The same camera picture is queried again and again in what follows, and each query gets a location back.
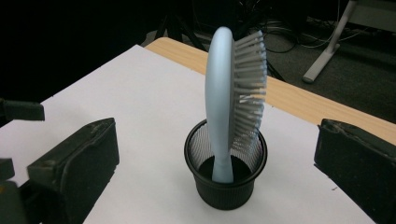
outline metal mesh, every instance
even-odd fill
[[[264,155],[264,146],[259,136],[257,136],[256,140],[247,148],[243,148],[240,144],[237,144],[238,142],[242,142],[242,140],[243,139],[234,139],[231,155],[242,160],[250,171],[254,173],[259,168],[262,160],[264,160],[264,156],[266,156]],[[202,163],[213,156],[213,152],[210,148],[209,133],[205,122],[192,134],[189,157],[195,170],[199,170]]]

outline white bristle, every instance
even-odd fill
[[[262,32],[234,42],[234,141],[243,151],[257,141],[266,94],[267,55]]]

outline black cup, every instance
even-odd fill
[[[184,157],[195,179],[201,198],[220,210],[233,210],[245,204],[253,193],[254,180],[267,161],[267,146],[259,132],[257,141],[249,150],[231,148],[233,179],[231,184],[212,181],[214,155],[210,149],[206,120],[198,123],[189,133]]]

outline white table surface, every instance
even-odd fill
[[[374,223],[314,166],[318,127],[270,105],[268,160],[249,201],[232,211],[198,195],[183,147],[205,119],[205,76],[139,46],[43,102],[45,121],[0,129],[0,158],[26,166],[82,126],[114,118],[120,164],[85,223]]]

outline cup rim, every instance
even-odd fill
[[[247,178],[241,179],[241,180],[233,182],[233,183],[224,184],[224,183],[214,182],[211,179],[206,178],[206,177],[202,176],[201,174],[199,174],[198,171],[193,167],[191,159],[189,157],[189,144],[192,139],[192,136],[195,134],[195,132],[199,128],[201,128],[205,124],[206,124],[206,119],[202,120],[197,125],[195,125],[195,127],[190,131],[189,135],[187,136],[186,142],[184,144],[184,159],[185,159],[187,165],[189,166],[189,169],[193,173],[194,177],[198,177],[200,179],[200,181],[202,181],[206,185],[211,186],[213,188],[238,188],[241,186],[245,186],[245,185],[249,184],[250,182],[254,181],[259,176],[259,174],[262,172],[265,164],[267,163],[268,150],[267,150],[267,145],[266,145],[265,139],[262,136],[262,133],[259,131],[259,141],[262,144],[262,151],[263,151],[263,157],[262,157],[262,161],[261,161],[259,167],[256,169],[255,172],[253,172]]]

